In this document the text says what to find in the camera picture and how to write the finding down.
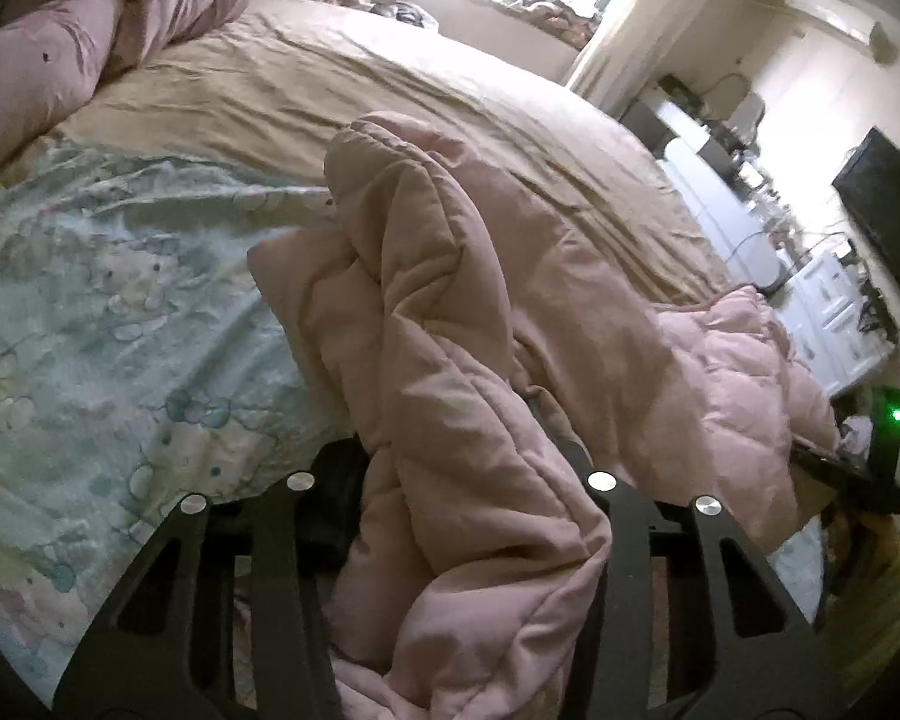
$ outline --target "light blue patterned sheet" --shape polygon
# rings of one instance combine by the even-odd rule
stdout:
[[[0,191],[0,649],[45,702],[183,490],[259,493],[341,437],[247,271],[326,189],[56,146]]]

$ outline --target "folded pink blanket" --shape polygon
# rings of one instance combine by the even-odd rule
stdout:
[[[250,0],[9,0],[0,28],[0,163],[87,103],[101,76],[235,19]]]
[[[836,428],[755,290],[655,312],[514,177],[396,114],[343,130],[326,176],[343,229],[248,256],[372,456],[326,609],[351,720],[554,716],[612,547],[525,397],[651,497],[715,494],[767,549],[799,528],[791,437]]]

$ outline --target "television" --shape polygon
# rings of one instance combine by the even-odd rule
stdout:
[[[900,149],[874,127],[833,188],[900,286]]]

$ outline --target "beige wall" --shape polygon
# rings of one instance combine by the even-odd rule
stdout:
[[[900,146],[900,2],[845,1],[883,23],[898,51],[893,65],[877,65],[809,20],[743,0],[712,0],[661,68],[696,91],[731,71],[754,81],[767,102],[759,131],[762,162],[804,228],[814,232],[848,229],[830,182],[866,132],[880,127]],[[900,324],[900,292],[879,260],[868,259]],[[885,378],[900,386],[900,353]]]
[[[440,23],[440,34],[496,56],[545,79],[559,81],[577,50],[542,29],[480,0],[406,0]]]

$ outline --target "silver screw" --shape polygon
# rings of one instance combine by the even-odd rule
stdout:
[[[299,471],[293,476],[287,477],[287,487],[295,490],[297,493],[303,493],[303,490],[309,490],[314,485],[314,475],[306,471]]]
[[[202,495],[197,495],[197,493],[188,495],[180,501],[180,511],[183,512],[183,514],[199,514],[206,508],[207,499]]]
[[[702,498],[698,498],[694,505],[697,507],[698,512],[706,514],[708,517],[717,517],[717,514],[724,510],[724,507],[720,505],[720,501],[710,495],[703,495]]]
[[[594,490],[600,490],[601,493],[609,493],[610,490],[616,487],[617,480],[616,477],[605,471],[594,471],[586,477],[586,483]]]

